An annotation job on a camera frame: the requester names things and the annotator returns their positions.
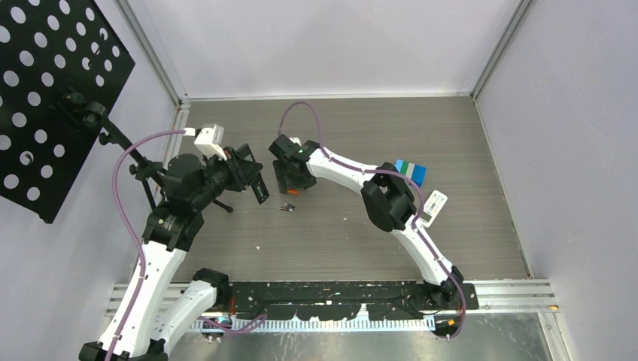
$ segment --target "white wall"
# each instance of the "white wall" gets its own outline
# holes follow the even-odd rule
[[[636,359],[638,2],[536,2],[479,97],[576,360]]]
[[[113,1],[97,2],[137,63],[111,119],[133,140],[167,130],[175,114],[170,98]],[[161,159],[163,145],[143,153]],[[53,225],[0,198],[0,358],[77,359],[82,344],[102,333],[113,284],[129,275],[135,254],[111,195],[121,152],[93,148]],[[141,230],[144,193],[130,176],[120,179],[124,207]]]
[[[518,0],[132,2],[189,96],[217,98],[468,93]]]

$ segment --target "blue block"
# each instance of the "blue block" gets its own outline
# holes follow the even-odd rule
[[[423,167],[422,165],[416,165],[415,164],[415,169],[412,172],[412,180],[418,185],[418,186],[422,186],[423,182],[425,181],[425,167]]]

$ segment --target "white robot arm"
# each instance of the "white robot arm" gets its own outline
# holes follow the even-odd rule
[[[378,167],[358,163],[326,148],[322,150],[316,142],[307,141],[301,145],[297,139],[291,140],[286,135],[280,135],[269,150],[277,157],[273,165],[280,191],[312,187],[318,177],[362,194],[372,223],[401,242],[416,262],[424,281],[441,287],[441,296],[447,299],[456,292],[443,267],[457,281],[462,281],[463,276],[439,252],[427,234],[405,181],[388,174],[370,172],[377,169],[396,171],[393,165],[385,163]]]
[[[334,154],[328,149],[326,149],[326,152],[328,152],[330,158],[338,159],[341,162],[345,162],[356,168],[377,169],[376,165],[366,165],[354,162],[350,159]],[[330,160],[330,158],[319,150],[312,152],[312,155],[310,155],[307,162],[310,174],[314,177],[327,179],[337,184],[341,184],[342,186],[357,193],[360,193],[364,187],[364,183],[369,182],[374,176],[372,173],[362,173],[360,171],[345,168]],[[416,216],[416,214],[413,214],[404,224],[412,224],[412,221]],[[421,218],[417,219],[416,226],[421,234],[426,235],[428,238],[430,237],[427,235],[427,232],[423,227],[423,221]],[[401,245],[408,251],[412,259],[417,264],[421,271],[421,275],[426,282],[431,284],[441,284],[448,279],[447,274],[441,269],[439,261],[443,262],[448,269],[452,269],[452,264],[439,252],[439,249],[436,248],[436,245],[431,241],[431,239],[430,245],[434,247],[436,253],[440,255],[438,259],[433,257],[426,244],[418,237],[417,231],[412,227],[406,226],[403,230],[393,229],[390,234],[396,237],[396,239],[401,242]]]
[[[204,153],[204,162],[193,154],[181,154],[160,172],[165,197],[152,209],[141,237],[145,264],[137,264],[112,322],[98,341],[82,347],[80,360],[104,360],[109,349],[113,354],[111,359],[168,359],[177,341],[197,317],[214,305],[225,305],[229,301],[228,276],[202,268],[179,300],[157,317],[175,271],[204,224],[202,210],[215,203],[232,212],[216,200],[226,190],[241,192],[250,186],[260,204],[269,197],[260,173],[263,166],[254,161],[249,146],[244,144],[237,150],[221,148],[218,143],[222,131],[216,125],[186,129],[186,135],[196,137],[195,144]]]

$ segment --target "circular hole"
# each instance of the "circular hole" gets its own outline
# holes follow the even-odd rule
[[[7,150],[11,147],[11,138],[6,135],[0,135],[0,150]]]
[[[42,34],[41,32],[36,32],[35,35],[33,36],[33,39],[35,40],[35,43],[39,47],[47,46],[47,37],[44,36],[44,34]]]
[[[8,43],[11,40],[11,33],[4,26],[0,25],[0,43]]]
[[[35,141],[37,141],[40,144],[43,144],[45,141],[47,141],[47,133],[42,129],[36,130]]]
[[[53,168],[50,165],[45,165],[42,169],[40,169],[40,175],[46,179],[51,178],[53,175]]]
[[[22,154],[20,154],[20,163],[23,165],[30,165],[33,163],[33,159],[33,153],[29,151],[22,152]]]
[[[60,10],[66,15],[71,12],[71,7],[68,6],[66,0],[60,0]]]
[[[75,40],[71,39],[71,38],[67,38],[66,39],[66,48],[69,51],[75,51],[75,49],[77,49],[77,45],[75,43]]]
[[[34,107],[37,107],[38,105],[40,105],[40,94],[37,94],[36,92],[30,92],[27,96],[26,96],[26,100],[29,101],[29,104],[33,105]]]
[[[42,83],[46,86],[52,86],[53,85],[53,75],[44,72],[42,73]]]
[[[82,68],[84,68],[84,70],[91,70],[91,61],[89,58],[82,58]]]
[[[17,6],[11,8],[11,17],[13,17],[15,22],[19,24],[24,24],[24,21],[26,20],[24,11]]]
[[[96,19],[96,15],[93,13],[93,10],[87,8],[87,19],[90,21],[94,21]]]
[[[28,198],[29,201],[35,201],[40,198],[40,190],[36,187],[29,188],[29,190],[26,191],[26,198]]]
[[[16,86],[18,85],[19,82],[20,82],[20,79],[18,78],[18,74],[16,74],[15,72],[11,70],[5,71],[5,83],[8,86]]]
[[[62,156],[64,155],[64,146],[61,144],[56,145],[53,148],[53,154],[58,158],[62,158]]]
[[[26,125],[26,115],[17,112],[12,117],[11,120],[14,122],[14,125],[18,128],[22,128]]]
[[[30,52],[23,50],[20,52],[20,61],[25,65],[25,66],[31,66],[33,65],[33,55],[31,55]]]
[[[66,60],[64,59],[64,56],[61,55],[56,55],[55,59],[54,59],[56,66],[60,69],[64,68],[66,66]]]
[[[20,182],[20,180],[18,179],[18,176],[15,174],[9,174],[8,176],[5,177],[5,187],[7,187],[8,189],[12,190],[15,187],[18,187],[18,183]]]
[[[58,19],[55,16],[49,15],[49,17],[47,18],[47,23],[49,23],[49,27],[52,30],[59,29],[59,22],[58,22]]]
[[[77,33],[80,34],[81,36],[84,36],[87,33],[87,28],[84,27],[83,23],[75,24],[75,29],[77,30]]]

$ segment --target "gray wood grain surface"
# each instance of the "gray wood grain surface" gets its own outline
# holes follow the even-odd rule
[[[237,281],[420,279],[400,243],[368,220],[361,196],[319,180],[298,196],[278,193],[268,146],[292,101],[195,102],[187,125],[218,123],[224,146],[249,143],[271,197],[259,206],[252,191],[225,192],[211,205],[205,225],[175,280],[201,267]],[[426,197],[439,190],[449,199],[429,229],[439,249],[466,279],[524,278],[512,220],[476,109],[470,98],[322,99],[311,103],[324,125],[326,146],[368,164],[405,159],[427,167]],[[316,140],[312,113],[299,106],[284,134]],[[196,153],[189,138],[182,153]],[[289,202],[294,212],[279,211]]]

